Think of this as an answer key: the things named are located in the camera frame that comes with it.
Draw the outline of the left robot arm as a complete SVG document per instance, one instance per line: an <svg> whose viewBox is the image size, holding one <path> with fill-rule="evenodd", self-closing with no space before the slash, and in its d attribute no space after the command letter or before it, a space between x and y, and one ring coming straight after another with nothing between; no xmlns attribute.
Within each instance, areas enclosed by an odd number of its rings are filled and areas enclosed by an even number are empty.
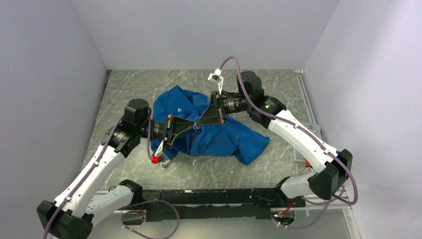
<svg viewBox="0 0 422 239"><path fill-rule="evenodd" d="M44 200L38 206L43 238L86 239L93 227L114 211L126 207L137 209L147 204L142 186L128 179L107 194L98 195L97 191L142 138L150 141L156 137L161 140L161 148L170 149L175 140L193 126L193 121L174 115L153 125L148 102L130 100L123 115L105 133L96 153L76 179L53 201Z"/></svg>

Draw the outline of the blue zip jacket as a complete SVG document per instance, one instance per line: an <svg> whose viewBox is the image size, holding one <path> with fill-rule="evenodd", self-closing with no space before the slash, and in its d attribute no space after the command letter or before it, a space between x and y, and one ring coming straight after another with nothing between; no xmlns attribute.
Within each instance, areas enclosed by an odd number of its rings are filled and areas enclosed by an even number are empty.
<svg viewBox="0 0 422 239"><path fill-rule="evenodd" d="M155 100L153 120L164 122L169 114L187 120L198 120L208 106L206 95L175 86ZM249 165L263 153L269 142L269 137L255 132L232 117L227 117L224 124L203 126L198 132L186 132L176 139L171 149L165 149L163 153L170 160L178 153L213 157L233 155L240 163Z"/></svg>

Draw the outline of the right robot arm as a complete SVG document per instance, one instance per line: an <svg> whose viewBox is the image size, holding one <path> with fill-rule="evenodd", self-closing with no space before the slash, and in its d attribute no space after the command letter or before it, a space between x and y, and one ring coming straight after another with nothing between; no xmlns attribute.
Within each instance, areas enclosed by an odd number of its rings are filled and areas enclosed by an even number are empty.
<svg viewBox="0 0 422 239"><path fill-rule="evenodd" d="M277 184L274 193L277 205L285 207L295 197L311 194L329 201L348 180L351 152L337 150L308 130L283 103L264 93L261 79L254 72L241 72L237 77L237 93L222 89L220 69L211 73L208 80L215 81L218 90L211 93L210 105L198 119L197 126L223 124L228 114L247 112L254 122L292 145L312 166L312 172L286 177Z"/></svg>

